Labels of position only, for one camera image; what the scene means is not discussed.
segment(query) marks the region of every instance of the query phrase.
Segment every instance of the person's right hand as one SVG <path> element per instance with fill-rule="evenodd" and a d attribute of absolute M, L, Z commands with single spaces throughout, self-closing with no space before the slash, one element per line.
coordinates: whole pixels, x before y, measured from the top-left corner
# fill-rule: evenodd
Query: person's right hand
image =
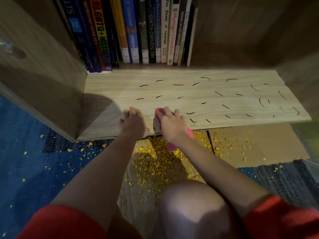
<path fill-rule="evenodd" d="M 172 113 L 166 106 L 164 107 L 164 111 L 166 115 L 162 114 L 160 111 L 157 112 L 162 125 L 161 133 L 168 142 L 175 144 L 178 138 L 185 134 L 187 135 L 185 117 L 180 115 L 178 109 Z"/>

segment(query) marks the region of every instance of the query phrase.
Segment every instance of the blue book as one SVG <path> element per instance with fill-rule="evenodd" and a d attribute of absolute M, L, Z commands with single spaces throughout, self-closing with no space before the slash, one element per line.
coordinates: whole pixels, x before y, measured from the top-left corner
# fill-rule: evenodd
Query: blue book
<path fill-rule="evenodd" d="M 95 73 L 95 66 L 93 59 L 90 56 L 90 46 L 85 29 L 81 21 L 79 9 L 75 3 L 75 0 L 59 0 L 66 15 L 68 23 L 72 29 L 72 33 L 77 43 L 78 49 L 81 52 L 86 68 L 90 73 Z"/>
<path fill-rule="evenodd" d="M 131 62 L 139 63 L 138 34 L 133 0 L 122 0 L 124 23 L 126 27 L 127 41 L 129 44 Z"/>
<path fill-rule="evenodd" d="M 83 6 L 83 1 L 82 0 L 75 0 L 75 2 L 76 2 L 76 5 L 78 7 L 78 10 L 79 10 L 79 13 L 80 13 L 80 16 L 81 16 L 81 22 L 82 22 L 83 27 L 84 27 L 84 32 L 85 32 L 85 35 L 86 35 L 87 40 L 88 40 L 87 44 L 88 44 L 88 47 L 90 49 L 90 57 L 93 60 L 93 65 L 95 67 L 95 72 L 96 73 L 101 73 L 102 69 L 101 69 L 101 66 L 99 64 L 98 55 L 96 53 L 96 49 L 95 49 L 95 46 L 94 46 L 94 41 L 93 41 L 93 37 L 92 37 L 90 26 L 89 26 L 89 23 L 88 23 L 88 20 L 87 20 L 86 11 L 85 11 L 84 6 Z"/>
<path fill-rule="evenodd" d="M 155 49 L 156 62 L 160 63 L 160 46 L 161 46 L 161 0 L 154 0 L 154 29 L 155 29 Z"/>

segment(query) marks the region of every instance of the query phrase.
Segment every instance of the person's right arm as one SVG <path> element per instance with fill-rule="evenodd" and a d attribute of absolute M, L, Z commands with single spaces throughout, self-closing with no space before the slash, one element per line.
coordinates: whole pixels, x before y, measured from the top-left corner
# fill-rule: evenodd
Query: person's right arm
<path fill-rule="evenodd" d="M 179 110 L 174 114 L 168 107 L 164 110 L 166 115 L 158 112 L 163 136 L 185 154 L 208 185 L 226 197 L 241 218 L 269 196 L 263 187 L 190 138 Z"/>

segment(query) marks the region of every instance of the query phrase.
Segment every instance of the bookshelf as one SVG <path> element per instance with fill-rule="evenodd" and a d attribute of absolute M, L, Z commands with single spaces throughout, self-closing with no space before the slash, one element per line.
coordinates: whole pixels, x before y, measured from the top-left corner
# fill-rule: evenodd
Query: bookshelf
<path fill-rule="evenodd" d="M 317 0 L 197 1 L 189 67 L 87 74 L 52 0 L 0 0 L 0 93 L 71 141 L 116 136 L 130 105 L 152 132 L 166 105 L 194 130 L 319 116 Z"/>

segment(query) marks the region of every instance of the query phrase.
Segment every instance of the yellow book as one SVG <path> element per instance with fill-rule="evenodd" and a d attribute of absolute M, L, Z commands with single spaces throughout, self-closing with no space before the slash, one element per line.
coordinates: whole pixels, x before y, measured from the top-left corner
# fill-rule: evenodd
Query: yellow book
<path fill-rule="evenodd" d="M 122 59 L 124 63 L 130 63 L 129 46 L 126 39 L 126 29 L 124 24 L 121 0 L 110 0 L 114 17 L 117 36 L 120 43 Z"/>

